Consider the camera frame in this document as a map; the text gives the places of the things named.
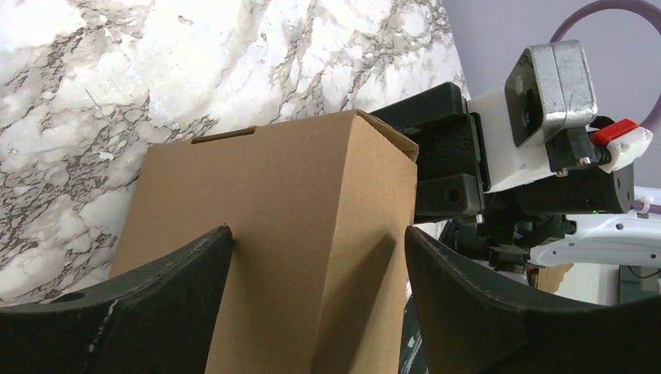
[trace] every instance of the black plastic bracket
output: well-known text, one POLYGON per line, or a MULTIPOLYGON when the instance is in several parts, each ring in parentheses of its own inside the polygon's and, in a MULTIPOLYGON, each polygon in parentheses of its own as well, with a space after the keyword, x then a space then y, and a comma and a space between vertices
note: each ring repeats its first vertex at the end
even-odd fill
POLYGON ((415 222, 479 214, 490 188, 482 123, 444 83, 372 113, 418 143, 415 222))
POLYGON ((583 168, 579 160, 595 160, 594 146, 585 127, 564 129, 546 142, 546 154, 552 172, 583 168))
POLYGON ((517 204, 529 215, 627 213, 633 207, 634 165, 606 173, 593 167, 548 177, 514 189, 517 204))

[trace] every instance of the screw hole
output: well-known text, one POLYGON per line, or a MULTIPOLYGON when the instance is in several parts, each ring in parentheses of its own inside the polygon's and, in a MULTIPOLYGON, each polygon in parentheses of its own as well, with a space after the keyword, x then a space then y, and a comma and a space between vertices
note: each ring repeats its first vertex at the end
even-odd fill
POLYGON ((74 300, 78 300, 79 298, 84 298, 85 294, 83 292, 71 292, 65 295, 60 296, 59 298, 56 298, 51 302, 51 304, 55 304, 56 302, 72 302, 74 300))
POLYGON ((567 235, 576 234, 576 222, 574 221, 565 222, 564 233, 567 235))
POLYGON ((458 189, 448 189, 445 192, 445 200, 447 200, 449 203, 458 203, 460 198, 461 193, 458 189))

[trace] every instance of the white plastic housing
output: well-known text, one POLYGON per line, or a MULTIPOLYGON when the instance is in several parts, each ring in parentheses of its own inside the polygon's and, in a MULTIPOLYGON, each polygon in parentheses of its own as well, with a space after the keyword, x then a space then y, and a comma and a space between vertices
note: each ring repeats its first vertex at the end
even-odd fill
POLYGON ((544 145, 517 148, 507 112, 505 90, 485 93, 468 101, 468 112, 477 112, 482 122, 491 190, 499 192, 528 184, 553 173, 544 145))
POLYGON ((606 173, 618 171, 642 156, 651 142, 651 131, 642 127, 631 130, 606 145, 610 152, 610 162, 599 167, 606 173))
POLYGON ((567 215, 577 231, 565 239, 531 249, 531 263, 565 263, 661 267, 661 216, 627 214, 567 215))

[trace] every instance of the box handle slot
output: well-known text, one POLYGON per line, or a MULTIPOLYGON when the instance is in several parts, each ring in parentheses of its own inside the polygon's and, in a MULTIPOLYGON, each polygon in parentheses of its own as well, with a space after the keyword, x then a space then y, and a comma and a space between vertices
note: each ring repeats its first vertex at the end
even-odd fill
POLYGON ((252 135, 252 134, 255 133, 256 128, 257 128, 257 126, 250 126, 250 127, 245 128, 245 129, 240 129, 240 130, 235 130, 235 131, 230 131, 230 132, 223 132, 222 134, 199 136, 199 137, 193 138, 193 140, 191 140, 191 144, 200 144, 200 143, 206 143, 206 142, 213 142, 214 140, 235 138, 237 136, 252 135))

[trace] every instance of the box flap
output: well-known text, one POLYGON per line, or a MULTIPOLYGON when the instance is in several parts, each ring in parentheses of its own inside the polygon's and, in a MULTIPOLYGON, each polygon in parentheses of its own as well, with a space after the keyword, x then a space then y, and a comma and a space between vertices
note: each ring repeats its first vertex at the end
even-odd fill
POLYGON ((388 141, 411 159, 411 161, 418 159, 418 144, 373 115, 369 115, 359 109, 356 109, 355 113, 374 127, 381 135, 385 136, 388 141))

